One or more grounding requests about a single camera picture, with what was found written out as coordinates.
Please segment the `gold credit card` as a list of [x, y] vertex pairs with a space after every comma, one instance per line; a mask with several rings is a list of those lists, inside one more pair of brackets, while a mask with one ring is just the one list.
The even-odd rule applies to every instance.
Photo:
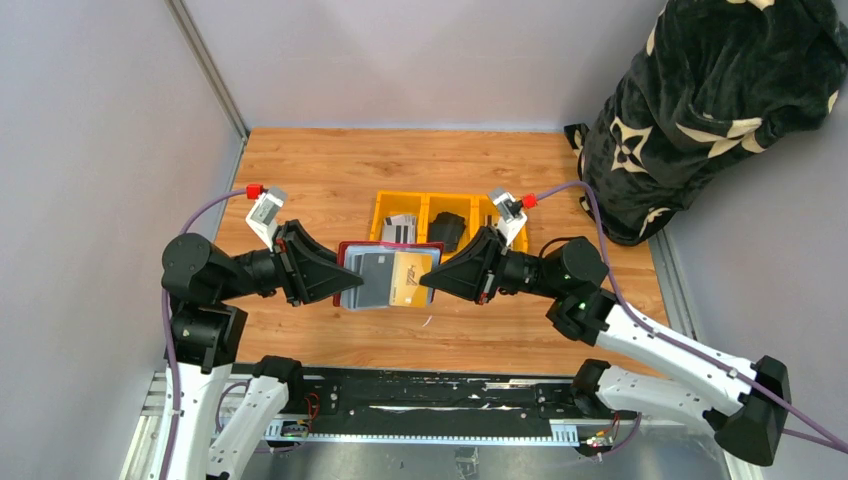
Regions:
[[432, 269], [433, 257], [419, 252], [397, 252], [394, 255], [389, 305], [423, 308], [430, 300], [430, 290], [421, 277]]

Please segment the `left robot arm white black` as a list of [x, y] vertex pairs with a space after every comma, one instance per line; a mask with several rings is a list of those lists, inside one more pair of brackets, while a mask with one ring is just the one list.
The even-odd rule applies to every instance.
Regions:
[[307, 398], [301, 362], [274, 355], [259, 361], [228, 423], [217, 418], [247, 323], [230, 300], [283, 293], [293, 306], [363, 285], [335, 252], [297, 220], [277, 227], [267, 248], [230, 256], [205, 237], [183, 233], [162, 256], [166, 353], [165, 412], [156, 459], [159, 479], [239, 479], [266, 429]]

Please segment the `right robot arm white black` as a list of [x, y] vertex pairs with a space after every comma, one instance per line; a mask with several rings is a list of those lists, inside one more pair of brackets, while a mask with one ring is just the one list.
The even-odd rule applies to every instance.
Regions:
[[587, 360], [572, 381], [571, 403], [584, 417], [631, 411], [712, 433], [727, 453], [774, 464], [788, 417], [786, 365], [733, 356], [659, 324], [604, 288], [609, 268], [585, 237], [539, 254], [513, 251], [492, 227], [421, 278], [422, 285], [479, 305], [496, 294], [552, 301], [546, 316], [569, 340], [616, 351], [662, 373], [643, 379], [606, 361]]

